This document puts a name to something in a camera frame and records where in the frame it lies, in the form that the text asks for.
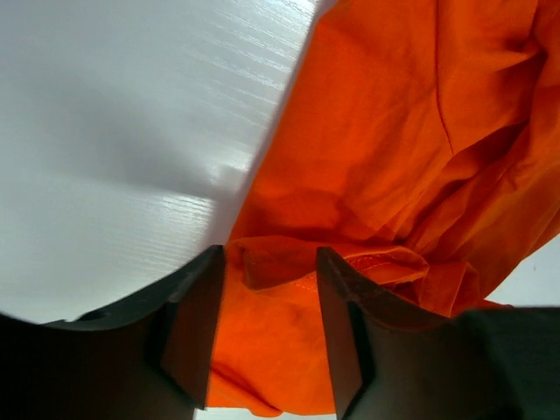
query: wrinkled fabric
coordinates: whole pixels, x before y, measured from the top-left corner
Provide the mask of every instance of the wrinkled fabric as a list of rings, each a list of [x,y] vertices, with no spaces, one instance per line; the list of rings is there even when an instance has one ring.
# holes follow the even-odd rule
[[[317,246],[452,317],[559,209],[560,1],[341,0],[227,244],[209,404],[334,412]]]

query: orange fabric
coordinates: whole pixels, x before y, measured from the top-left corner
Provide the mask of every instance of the orange fabric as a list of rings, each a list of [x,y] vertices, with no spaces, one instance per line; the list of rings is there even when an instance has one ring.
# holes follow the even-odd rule
[[[341,0],[227,245],[209,404],[333,412],[317,246],[453,316],[559,209],[560,1]]]

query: cloth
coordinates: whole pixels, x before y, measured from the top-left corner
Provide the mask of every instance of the cloth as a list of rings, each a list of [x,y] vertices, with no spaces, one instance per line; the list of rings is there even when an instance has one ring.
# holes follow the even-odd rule
[[[317,246],[452,317],[559,209],[560,1],[339,1],[227,244],[209,405],[334,411]]]

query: folded fabric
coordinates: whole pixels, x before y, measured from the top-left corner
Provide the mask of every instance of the folded fabric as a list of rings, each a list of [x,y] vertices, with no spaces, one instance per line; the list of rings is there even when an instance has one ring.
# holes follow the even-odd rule
[[[340,0],[227,245],[209,405],[332,413],[330,246],[454,316],[560,231],[560,1]]]

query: seam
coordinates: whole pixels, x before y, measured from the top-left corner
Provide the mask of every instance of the seam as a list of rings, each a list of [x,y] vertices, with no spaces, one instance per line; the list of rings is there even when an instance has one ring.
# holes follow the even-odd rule
[[[449,144],[449,148],[451,150],[451,154],[455,154],[455,150],[453,150],[452,140],[449,136],[449,130],[447,129],[447,124],[445,124],[444,119],[444,112],[442,110],[441,105],[441,97],[440,97],[440,89],[439,89],[439,3],[440,0],[436,0],[436,23],[435,23],[435,41],[434,41],[434,75],[435,75],[435,82],[436,82],[436,106],[437,106],[437,113],[439,115],[439,121],[444,129],[445,138],[447,139],[447,143]]]

